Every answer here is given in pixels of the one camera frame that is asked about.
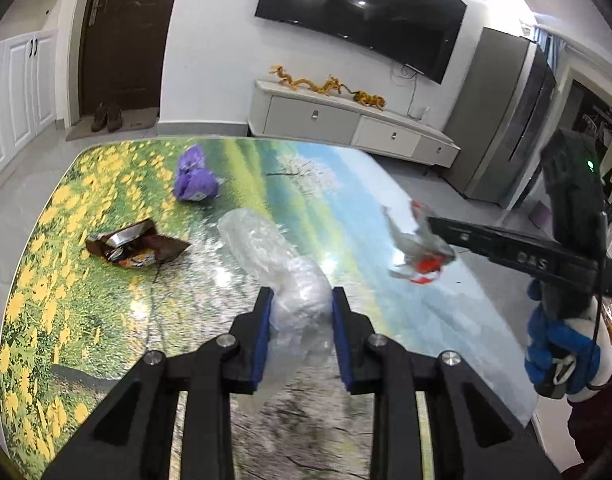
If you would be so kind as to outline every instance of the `stainless steel refrigerator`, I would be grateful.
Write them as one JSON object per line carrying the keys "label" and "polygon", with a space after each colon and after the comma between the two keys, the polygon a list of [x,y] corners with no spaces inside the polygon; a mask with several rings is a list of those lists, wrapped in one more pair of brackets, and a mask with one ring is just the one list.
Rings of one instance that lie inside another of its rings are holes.
{"label": "stainless steel refrigerator", "polygon": [[555,77],[541,48],[484,28],[444,133],[461,151],[442,176],[468,198],[506,206],[535,150]]}

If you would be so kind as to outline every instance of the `white cabinet drawer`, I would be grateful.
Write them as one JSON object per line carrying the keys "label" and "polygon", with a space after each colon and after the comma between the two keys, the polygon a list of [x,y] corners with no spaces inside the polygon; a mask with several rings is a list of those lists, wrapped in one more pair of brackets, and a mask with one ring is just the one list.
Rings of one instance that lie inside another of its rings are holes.
{"label": "white cabinet drawer", "polygon": [[411,158],[423,164],[438,164],[450,168],[458,152],[456,146],[439,142],[431,137],[422,137]]}
{"label": "white cabinet drawer", "polygon": [[355,112],[273,96],[263,135],[348,145],[358,122]]}
{"label": "white cabinet drawer", "polygon": [[362,117],[357,126],[355,145],[367,150],[410,157],[421,135],[400,126]]}

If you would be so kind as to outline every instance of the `television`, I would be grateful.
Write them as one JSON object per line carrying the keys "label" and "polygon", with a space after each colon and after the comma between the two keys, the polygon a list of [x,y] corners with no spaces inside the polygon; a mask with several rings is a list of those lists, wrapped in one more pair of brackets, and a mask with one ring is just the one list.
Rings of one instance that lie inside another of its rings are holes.
{"label": "television", "polygon": [[461,0],[259,0],[255,15],[368,47],[441,83],[465,11]]}

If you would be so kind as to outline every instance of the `brown snack wrapper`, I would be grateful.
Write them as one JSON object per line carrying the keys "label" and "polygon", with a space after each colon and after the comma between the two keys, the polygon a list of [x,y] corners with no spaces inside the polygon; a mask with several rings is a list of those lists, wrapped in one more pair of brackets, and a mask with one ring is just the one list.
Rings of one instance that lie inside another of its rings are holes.
{"label": "brown snack wrapper", "polygon": [[97,233],[86,238],[86,249],[108,263],[127,269],[140,269],[169,262],[190,244],[157,233],[149,218],[111,233]]}

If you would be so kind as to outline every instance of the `red sleeve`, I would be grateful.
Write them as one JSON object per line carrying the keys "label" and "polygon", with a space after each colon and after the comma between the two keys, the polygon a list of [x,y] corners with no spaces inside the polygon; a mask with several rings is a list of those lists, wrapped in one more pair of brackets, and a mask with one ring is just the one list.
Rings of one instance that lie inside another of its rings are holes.
{"label": "red sleeve", "polygon": [[592,462],[612,437],[612,385],[588,400],[570,405],[573,411],[568,419],[568,433],[582,460]]}

